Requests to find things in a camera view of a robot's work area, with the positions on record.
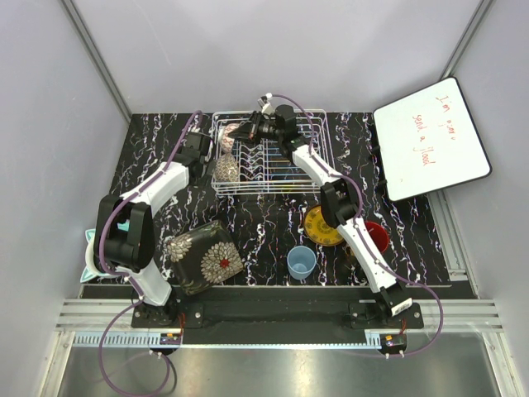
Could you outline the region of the blue red patterned bowl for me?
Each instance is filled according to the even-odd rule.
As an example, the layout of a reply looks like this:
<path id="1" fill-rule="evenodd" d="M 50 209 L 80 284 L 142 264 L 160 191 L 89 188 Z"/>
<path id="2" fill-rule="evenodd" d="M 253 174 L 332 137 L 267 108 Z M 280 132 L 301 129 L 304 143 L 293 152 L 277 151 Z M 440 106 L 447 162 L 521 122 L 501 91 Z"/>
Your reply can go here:
<path id="1" fill-rule="evenodd" d="M 235 143 L 235 139 L 231 134 L 240 126 L 239 123 L 230 123 L 219 130 L 217 143 L 220 146 L 222 153 L 229 154 Z"/>

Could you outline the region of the beige red patterned bowl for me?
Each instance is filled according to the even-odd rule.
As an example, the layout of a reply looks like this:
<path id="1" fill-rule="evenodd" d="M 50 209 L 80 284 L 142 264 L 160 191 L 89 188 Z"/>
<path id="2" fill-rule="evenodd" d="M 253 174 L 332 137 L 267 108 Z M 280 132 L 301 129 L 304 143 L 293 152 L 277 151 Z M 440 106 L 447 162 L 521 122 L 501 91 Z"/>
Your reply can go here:
<path id="1" fill-rule="evenodd" d="M 232 154 L 222 155 L 216 163 L 214 175 L 218 182 L 238 182 L 240 174 L 235 157 Z"/>

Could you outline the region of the black floral square plate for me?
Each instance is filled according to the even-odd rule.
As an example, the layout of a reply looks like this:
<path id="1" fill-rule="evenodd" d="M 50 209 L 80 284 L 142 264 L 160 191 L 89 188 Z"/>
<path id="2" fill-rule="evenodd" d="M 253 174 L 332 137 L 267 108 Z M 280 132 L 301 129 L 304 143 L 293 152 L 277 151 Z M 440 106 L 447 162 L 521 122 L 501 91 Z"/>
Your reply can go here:
<path id="1" fill-rule="evenodd" d="M 219 285 L 245 268 L 231 234 L 219 220 L 169 237 L 164 252 L 175 279 L 188 296 Z"/>

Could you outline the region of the yellow patterned plate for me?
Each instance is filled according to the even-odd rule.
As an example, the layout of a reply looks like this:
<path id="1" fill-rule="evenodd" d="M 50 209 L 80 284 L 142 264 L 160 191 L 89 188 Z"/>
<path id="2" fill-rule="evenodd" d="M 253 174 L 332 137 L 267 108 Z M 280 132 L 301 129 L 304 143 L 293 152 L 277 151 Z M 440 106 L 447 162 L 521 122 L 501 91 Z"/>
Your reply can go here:
<path id="1" fill-rule="evenodd" d="M 320 204 L 307 210 L 303 219 L 303 230 L 312 242 L 320 246 L 338 246 L 344 241 L 341 234 L 326 223 Z"/>

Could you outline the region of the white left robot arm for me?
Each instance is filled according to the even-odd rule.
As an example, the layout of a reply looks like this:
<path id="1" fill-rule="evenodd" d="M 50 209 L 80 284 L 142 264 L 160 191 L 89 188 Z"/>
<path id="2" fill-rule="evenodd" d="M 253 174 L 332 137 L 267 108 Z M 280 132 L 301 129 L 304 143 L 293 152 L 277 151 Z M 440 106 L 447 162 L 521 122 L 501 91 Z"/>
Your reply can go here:
<path id="1" fill-rule="evenodd" d="M 155 264 L 154 216 L 176 193 L 204 177 L 213 147 L 209 135 L 187 133 L 183 146 L 151 176 L 120 196 L 105 196 L 98 207 L 93 254 L 87 258 L 109 275 L 128 279 L 162 328 L 177 321 L 179 308 L 169 302 L 171 286 Z"/>

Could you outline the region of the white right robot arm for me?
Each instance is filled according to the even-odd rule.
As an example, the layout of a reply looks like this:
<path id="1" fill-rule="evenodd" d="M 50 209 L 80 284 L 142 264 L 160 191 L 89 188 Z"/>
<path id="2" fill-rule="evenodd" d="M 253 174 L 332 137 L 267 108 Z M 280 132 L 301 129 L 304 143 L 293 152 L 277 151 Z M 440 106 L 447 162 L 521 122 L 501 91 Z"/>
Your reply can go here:
<path id="1" fill-rule="evenodd" d="M 280 105 L 271 114 L 253 112 L 229 136 L 255 145 L 263 140 L 275 141 L 281 155 L 310 177 L 320 189 L 323 219 L 351 248 L 375 294 L 376 320 L 383 327 L 393 328 L 403 321 L 405 310 L 412 306 L 412 298 L 370 237 L 361 217 L 363 197 L 359 186 L 319 156 L 314 149 L 315 126 L 308 114 L 304 117 L 311 136 L 301 132 L 297 113 L 289 105 Z"/>

